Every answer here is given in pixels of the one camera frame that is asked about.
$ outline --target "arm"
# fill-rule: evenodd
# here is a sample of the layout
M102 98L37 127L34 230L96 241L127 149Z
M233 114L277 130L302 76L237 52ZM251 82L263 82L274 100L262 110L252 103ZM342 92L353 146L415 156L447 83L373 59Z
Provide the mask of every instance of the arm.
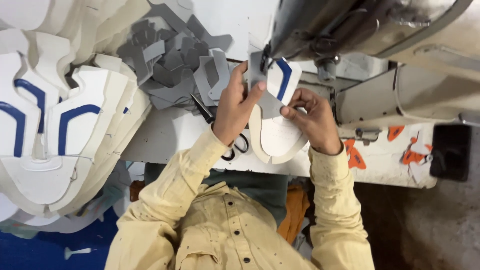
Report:
M321 269L373 270L353 176L328 101L305 88L295 91L282 115L309 138L316 225L310 228L312 262ZM295 110L303 107L307 114Z
M218 118L192 148L176 153L156 181L145 187L117 221L119 231L108 253L105 269L167 269L177 241L174 228L198 195L198 187L209 170L248 122L265 83L258 83L243 98L242 74L247 63L238 65L223 90Z

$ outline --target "yellow shirt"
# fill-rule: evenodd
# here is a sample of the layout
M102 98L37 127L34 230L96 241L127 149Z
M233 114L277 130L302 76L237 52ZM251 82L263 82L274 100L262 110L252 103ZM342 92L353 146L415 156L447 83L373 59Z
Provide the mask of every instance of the yellow shirt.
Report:
M310 262L259 203L225 182L201 184L227 149L208 128L175 154L117 221L105 269L374 269L345 150L309 151L317 223Z

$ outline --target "man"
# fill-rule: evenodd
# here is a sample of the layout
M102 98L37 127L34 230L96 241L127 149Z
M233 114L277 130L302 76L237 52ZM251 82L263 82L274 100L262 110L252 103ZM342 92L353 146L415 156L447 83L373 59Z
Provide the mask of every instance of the man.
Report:
M118 220L106 269L373 269L353 176L330 106L308 89L297 89L281 114L298 125L312 146L316 225L311 227L311 262L276 233L279 214L265 203L268 198L262 203L247 194L258 190L242 192L229 180L202 183L265 91L266 83L260 82L245 98L246 70L247 62L233 70L213 126L192 148L176 153Z

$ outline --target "blue leather stripe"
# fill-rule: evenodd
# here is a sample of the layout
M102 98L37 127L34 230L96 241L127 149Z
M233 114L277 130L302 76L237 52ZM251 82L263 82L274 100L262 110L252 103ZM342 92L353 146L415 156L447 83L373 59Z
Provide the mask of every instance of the blue leather stripe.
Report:
M26 116L23 112L21 112L14 106L3 101L0 101L0 110L8 113L17 121L17 130L15 132L15 145L13 146L13 156L19 158L22 156L22 149L24 147Z
M16 79L13 81L15 87L21 87L28 92L32 93L36 97L36 106L40 108L40 123L38 124L38 133L43 133L43 127L45 125L45 92L29 81L24 79Z
M100 107L96 105L83 105L75 109L68 110L61 114L60 116L60 126L59 126L59 156L65 156L65 148L67 147L67 128L68 122L73 118L80 116L85 113L92 112L98 114L100 112Z
M282 84L280 85L280 90L278 91L276 99L282 101L285 90L287 89L288 81L290 80L290 76L292 75L292 69L283 59L278 60L276 63L283 72Z

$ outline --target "blue floor mat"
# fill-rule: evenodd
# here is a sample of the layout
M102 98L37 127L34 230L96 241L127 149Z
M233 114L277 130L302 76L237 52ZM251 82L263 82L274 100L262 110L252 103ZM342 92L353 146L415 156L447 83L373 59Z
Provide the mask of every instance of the blue floor mat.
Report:
M94 221L76 233L39 232L33 239L0 233L1 270L100 270L105 267L108 249L117 233L117 215L112 208L104 213L104 222ZM74 254L68 260L64 250L91 248L88 254Z

